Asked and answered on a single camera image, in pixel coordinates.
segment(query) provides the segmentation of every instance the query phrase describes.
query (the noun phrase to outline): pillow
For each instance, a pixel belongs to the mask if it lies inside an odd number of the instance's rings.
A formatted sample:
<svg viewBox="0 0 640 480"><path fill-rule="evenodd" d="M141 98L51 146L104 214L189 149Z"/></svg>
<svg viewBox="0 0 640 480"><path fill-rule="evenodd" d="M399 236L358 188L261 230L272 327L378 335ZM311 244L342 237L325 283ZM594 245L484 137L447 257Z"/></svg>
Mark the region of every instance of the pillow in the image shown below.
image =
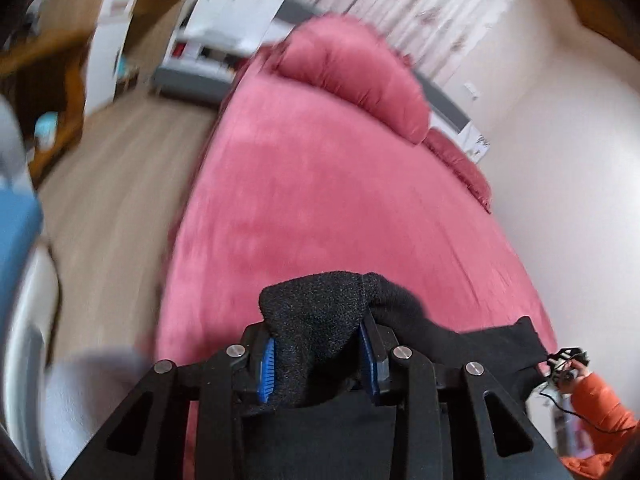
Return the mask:
<svg viewBox="0 0 640 480"><path fill-rule="evenodd" d="M431 128L422 142L437 156L476 197L488 213L491 212L491 187L478 167L472 163L449 137Z"/></svg>
<svg viewBox="0 0 640 480"><path fill-rule="evenodd" d="M430 110L409 65L409 58L392 51L369 25L326 14L303 23L274 47L267 68L331 92L420 144Z"/></svg>

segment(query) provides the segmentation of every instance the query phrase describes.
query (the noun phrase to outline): person's hand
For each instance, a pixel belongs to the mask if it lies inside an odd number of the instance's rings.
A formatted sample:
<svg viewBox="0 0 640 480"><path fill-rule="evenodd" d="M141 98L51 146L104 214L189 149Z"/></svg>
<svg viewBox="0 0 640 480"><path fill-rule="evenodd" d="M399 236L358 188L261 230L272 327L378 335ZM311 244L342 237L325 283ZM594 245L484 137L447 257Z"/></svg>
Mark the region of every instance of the person's hand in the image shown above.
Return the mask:
<svg viewBox="0 0 640 480"><path fill-rule="evenodd" d="M574 392L575 387L582 380L584 380L585 377L588 377L589 375L591 375L591 371L585 365L583 365L580 361L575 361L575 360L567 361L562 366L562 373L563 374L565 372L568 372L569 370L577 370L578 371L578 375L575 377L575 379L573 381L560 380L558 382L558 390L560 390L560 393L562 393L562 394L571 395Z"/></svg>

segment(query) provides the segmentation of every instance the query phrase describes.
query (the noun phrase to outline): pink bedspread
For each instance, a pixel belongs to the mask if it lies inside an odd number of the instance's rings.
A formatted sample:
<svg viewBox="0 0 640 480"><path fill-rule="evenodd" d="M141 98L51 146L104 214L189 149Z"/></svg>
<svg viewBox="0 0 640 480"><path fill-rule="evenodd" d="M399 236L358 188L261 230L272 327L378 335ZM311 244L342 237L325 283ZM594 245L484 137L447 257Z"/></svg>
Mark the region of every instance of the pink bedspread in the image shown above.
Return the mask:
<svg viewBox="0 0 640 480"><path fill-rule="evenodd" d="M427 147L321 89L260 69L254 62L239 83L194 184L158 358L209 357L261 320L263 287L328 270L378 272L458 331L530 316L556 348L495 219Z"/></svg>

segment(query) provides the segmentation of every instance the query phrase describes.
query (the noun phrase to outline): metal screw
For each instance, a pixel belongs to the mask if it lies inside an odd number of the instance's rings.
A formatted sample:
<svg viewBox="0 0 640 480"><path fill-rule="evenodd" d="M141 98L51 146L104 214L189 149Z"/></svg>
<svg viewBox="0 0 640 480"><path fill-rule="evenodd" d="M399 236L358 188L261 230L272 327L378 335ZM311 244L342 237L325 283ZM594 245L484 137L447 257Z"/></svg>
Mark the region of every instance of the metal screw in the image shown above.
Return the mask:
<svg viewBox="0 0 640 480"><path fill-rule="evenodd" d="M154 364L154 371L157 374L165 374L169 371L171 371L171 368L174 367L174 364L169 361L168 359L163 359L162 361L158 361L156 364Z"/></svg>
<svg viewBox="0 0 640 480"><path fill-rule="evenodd" d="M413 352L411 352L411 349L407 346L396 346L394 348L394 355L398 359L408 359L412 354Z"/></svg>
<svg viewBox="0 0 640 480"><path fill-rule="evenodd" d="M480 363L476 363L475 361L467 363L465 366L465 370L467 371L467 373L475 376L484 374L484 367Z"/></svg>
<svg viewBox="0 0 640 480"><path fill-rule="evenodd" d="M244 352L244 346L242 345L231 345L226 348L226 354L229 357L242 357Z"/></svg>

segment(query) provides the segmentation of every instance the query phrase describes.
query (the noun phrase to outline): blue cushion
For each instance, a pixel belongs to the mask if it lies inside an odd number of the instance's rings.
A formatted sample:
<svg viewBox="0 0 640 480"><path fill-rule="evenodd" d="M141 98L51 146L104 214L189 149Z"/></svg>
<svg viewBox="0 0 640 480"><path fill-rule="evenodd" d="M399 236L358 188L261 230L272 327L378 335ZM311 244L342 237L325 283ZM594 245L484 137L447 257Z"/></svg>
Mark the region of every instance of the blue cushion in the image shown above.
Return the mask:
<svg viewBox="0 0 640 480"><path fill-rule="evenodd" d="M0 189L0 324L14 304L29 251L42 228L42 208L31 195Z"/></svg>

